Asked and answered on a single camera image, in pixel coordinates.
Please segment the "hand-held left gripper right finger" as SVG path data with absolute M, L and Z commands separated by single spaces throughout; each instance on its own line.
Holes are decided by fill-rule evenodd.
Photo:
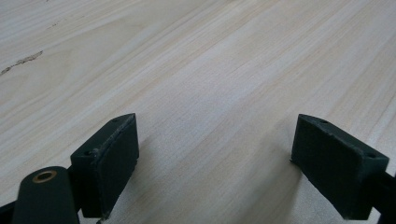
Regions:
M 290 160 L 344 219 L 389 219 L 389 158 L 329 121 L 298 116 Z

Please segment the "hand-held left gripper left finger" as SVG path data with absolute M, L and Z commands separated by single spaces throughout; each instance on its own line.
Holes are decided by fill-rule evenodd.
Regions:
M 109 217 L 138 158 L 135 113 L 110 120 L 70 156 L 84 217 Z

